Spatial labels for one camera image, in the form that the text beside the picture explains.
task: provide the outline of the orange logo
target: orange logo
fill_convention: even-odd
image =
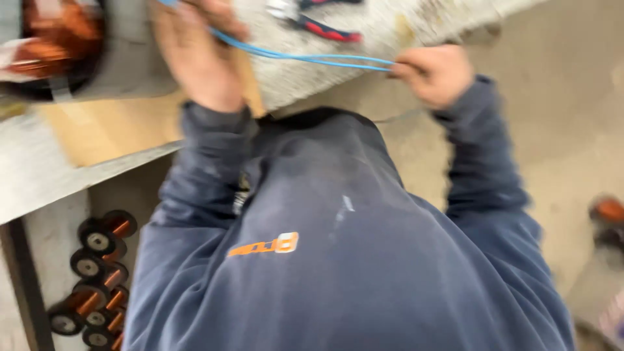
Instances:
[[[285,254],[287,252],[295,251],[297,248],[297,241],[299,241],[299,233],[282,233],[277,239],[273,239],[270,243],[261,241],[254,244],[244,245],[236,247],[228,252],[228,256],[235,255],[247,255],[254,252],[271,252],[275,251],[278,254]]]

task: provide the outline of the man's right hand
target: man's right hand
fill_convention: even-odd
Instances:
[[[458,45],[407,49],[395,61],[392,75],[434,111],[450,108],[474,82],[474,69]]]

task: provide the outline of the man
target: man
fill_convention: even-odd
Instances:
[[[245,38],[227,5],[203,6]],[[125,351],[573,350],[494,84],[460,47],[409,49],[392,67],[454,146],[443,214],[403,188],[362,116],[320,108],[256,128],[205,25],[184,4],[157,18],[193,102],[141,234]]]

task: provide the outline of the concrete floor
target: concrete floor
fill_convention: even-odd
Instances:
[[[469,48],[477,70],[500,84],[517,162],[534,198],[530,212],[544,227],[544,256],[564,296],[592,253],[592,198],[624,197],[622,13],[621,0],[551,0],[506,20],[496,43]],[[444,207],[443,133],[405,87],[369,74],[294,109],[316,104],[375,120],[410,110],[380,130],[407,189]],[[145,222],[169,162],[91,188],[95,213],[120,207]]]

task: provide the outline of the hoodie sleeve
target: hoodie sleeve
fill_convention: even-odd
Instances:
[[[570,316],[539,247],[541,228],[524,212],[529,196],[512,159],[494,83],[477,76],[454,106],[434,117],[454,148],[447,216],[490,260],[527,317],[548,321],[535,328],[555,329],[558,341],[573,350]]]
[[[248,108],[226,114],[194,102],[182,106],[184,147],[160,188],[161,203],[141,231],[124,350],[146,349],[149,335],[163,330],[158,324],[166,316],[159,311],[171,310],[171,296],[181,296],[205,275],[236,217],[232,206],[254,127]]]

